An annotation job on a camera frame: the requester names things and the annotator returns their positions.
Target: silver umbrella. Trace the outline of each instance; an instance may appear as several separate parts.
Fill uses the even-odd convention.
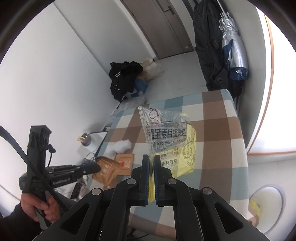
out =
[[[248,79],[248,60],[242,37],[238,33],[238,27],[233,18],[229,13],[225,13],[223,8],[221,9],[223,13],[221,13],[219,28],[223,32],[224,63],[229,71],[230,79],[246,80]]]

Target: metal pivot bolt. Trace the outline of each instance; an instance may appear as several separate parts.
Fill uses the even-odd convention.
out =
[[[177,183],[177,180],[174,179],[174,178],[170,178],[170,179],[168,180],[168,184],[176,184],[176,183]]]
[[[210,195],[212,193],[212,189],[210,188],[204,188],[202,191],[204,194],[207,194],[207,195]]]
[[[136,180],[134,178],[128,179],[128,184],[135,184]]]
[[[99,189],[99,188],[94,188],[93,190],[92,190],[92,195],[100,195],[101,194],[101,189]]]

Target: table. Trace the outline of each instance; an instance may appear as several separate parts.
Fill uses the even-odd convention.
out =
[[[196,129],[196,156],[194,171],[178,177],[189,187],[211,187],[241,215],[248,209],[247,155],[235,105],[227,90],[203,92],[146,105],[149,108],[183,111]],[[106,149],[111,143],[129,139],[134,153],[133,168],[139,167],[143,154],[148,154],[144,130],[138,108],[117,114],[109,130],[99,156],[108,156]],[[130,176],[117,176],[112,186],[103,187],[90,180],[90,189],[103,190]],[[173,207],[158,207],[151,202],[146,207],[131,207],[129,225],[141,231],[176,239]]]

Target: brown door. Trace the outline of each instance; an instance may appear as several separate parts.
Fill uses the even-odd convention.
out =
[[[122,0],[159,59],[193,51],[190,39],[168,0]]]

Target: person's arm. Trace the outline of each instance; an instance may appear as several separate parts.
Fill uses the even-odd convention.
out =
[[[7,241],[33,240],[42,231],[34,207],[44,210],[45,218],[51,223],[59,218],[59,206],[52,196],[47,204],[32,194],[22,194],[20,204],[10,216],[0,219],[0,237]]]

